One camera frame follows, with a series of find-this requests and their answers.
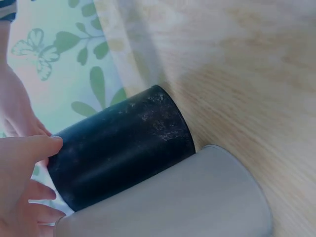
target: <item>wooden table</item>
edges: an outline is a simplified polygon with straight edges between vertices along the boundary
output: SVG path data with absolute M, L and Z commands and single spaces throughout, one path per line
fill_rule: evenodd
M 103 0 L 101 25 L 129 95 L 159 83 L 196 148 L 251 171 L 276 237 L 316 234 L 316 2 Z

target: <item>hand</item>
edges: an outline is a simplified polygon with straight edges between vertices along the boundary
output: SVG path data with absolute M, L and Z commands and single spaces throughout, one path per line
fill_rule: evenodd
M 55 223 L 65 214 L 29 200 L 55 199 L 52 189 L 31 180 L 35 163 L 55 155 L 61 138 L 46 135 L 0 139 L 0 236 L 53 237 Z
M 0 122 L 9 137 L 51 136 L 34 115 L 21 80 L 6 63 L 0 64 Z

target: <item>sleeve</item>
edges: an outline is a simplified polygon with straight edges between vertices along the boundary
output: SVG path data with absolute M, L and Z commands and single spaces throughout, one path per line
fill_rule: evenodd
M 10 21 L 15 19 L 16 0 L 0 0 L 0 21 Z

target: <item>black cup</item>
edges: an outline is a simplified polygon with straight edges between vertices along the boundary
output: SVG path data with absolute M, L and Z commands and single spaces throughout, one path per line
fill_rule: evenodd
M 61 151 L 48 171 L 67 205 L 79 211 L 195 153 L 175 103 L 155 85 L 56 134 Z

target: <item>gray cylinder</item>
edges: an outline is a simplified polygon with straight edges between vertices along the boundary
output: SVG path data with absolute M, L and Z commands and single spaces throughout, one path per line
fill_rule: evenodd
M 56 237 L 269 237 L 258 184 L 229 152 L 206 146 L 56 225 Z

